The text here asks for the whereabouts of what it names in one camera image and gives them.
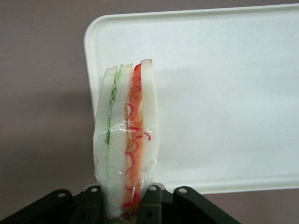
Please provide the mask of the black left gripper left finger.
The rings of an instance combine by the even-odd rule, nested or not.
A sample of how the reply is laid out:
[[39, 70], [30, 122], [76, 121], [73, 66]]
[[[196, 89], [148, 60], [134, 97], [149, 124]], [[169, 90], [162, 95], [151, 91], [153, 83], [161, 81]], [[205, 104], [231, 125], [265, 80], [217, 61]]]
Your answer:
[[1, 220], [2, 224], [105, 224], [105, 207], [99, 185], [77, 195], [58, 189]]

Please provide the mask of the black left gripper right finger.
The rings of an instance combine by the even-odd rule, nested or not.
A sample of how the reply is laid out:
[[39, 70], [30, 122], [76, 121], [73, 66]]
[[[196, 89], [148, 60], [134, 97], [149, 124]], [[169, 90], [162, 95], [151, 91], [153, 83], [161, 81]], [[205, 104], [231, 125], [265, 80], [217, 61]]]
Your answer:
[[160, 183], [146, 191], [139, 211], [138, 224], [238, 224], [191, 187], [181, 186], [173, 193]]

